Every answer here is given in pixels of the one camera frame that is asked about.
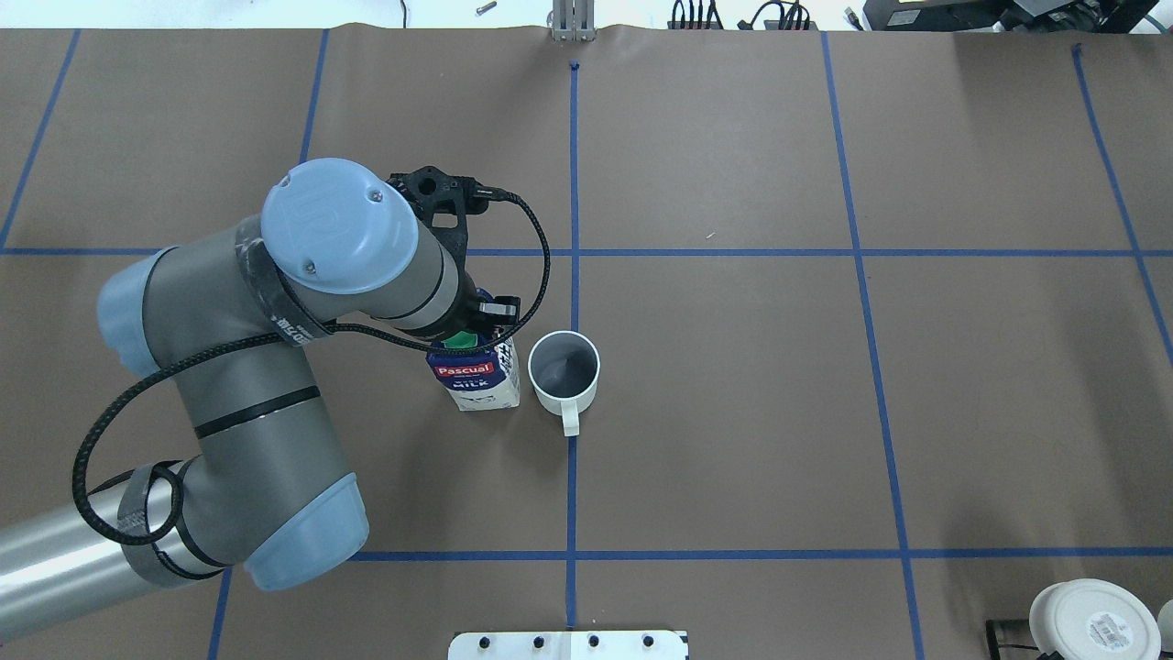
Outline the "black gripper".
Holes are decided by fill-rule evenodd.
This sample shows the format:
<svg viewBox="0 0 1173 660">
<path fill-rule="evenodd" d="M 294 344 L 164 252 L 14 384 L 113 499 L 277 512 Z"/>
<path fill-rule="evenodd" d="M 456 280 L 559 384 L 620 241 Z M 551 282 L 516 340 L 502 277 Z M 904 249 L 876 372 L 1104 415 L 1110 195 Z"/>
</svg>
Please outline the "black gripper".
<svg viewBox="0 0 1173 660">
<path fill-rule="evenodd" d="M 486 325 L 516 325 L 522 317 L 521 306 L 516 295 L 487 298 L 469 272 L 462 272 L 454 306 L 445 321 L 445 341 L 461 333 L 484 336 Z"/>
</svg>

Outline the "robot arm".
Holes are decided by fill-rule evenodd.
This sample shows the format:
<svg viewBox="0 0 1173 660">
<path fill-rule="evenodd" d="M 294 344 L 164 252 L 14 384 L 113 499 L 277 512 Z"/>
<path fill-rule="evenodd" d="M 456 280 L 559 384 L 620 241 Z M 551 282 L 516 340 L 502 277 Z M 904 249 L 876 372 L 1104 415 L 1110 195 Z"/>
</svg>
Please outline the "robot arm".
<svg viewBox="0 0 1173 660">
<path fill-rule="evenodd" d="M 504 343 L 531 320 L 466 272 L 466 219 L 526 202 L 435 166 L 380 177 L 319 158 L 269 189 L 260 212 L 160 250 L 100 291 L 106 345 L 136 383 L 72 460 L 72 506 L 4 529 L 4 642 L 242 567 L 297 588 L 338 567 L 369 525 L 305 348 L 357 333 L 443 354 Z M 93 451 L 155 385 L 179 392 L 201 453 L 99 487 Z"/>
</svg>

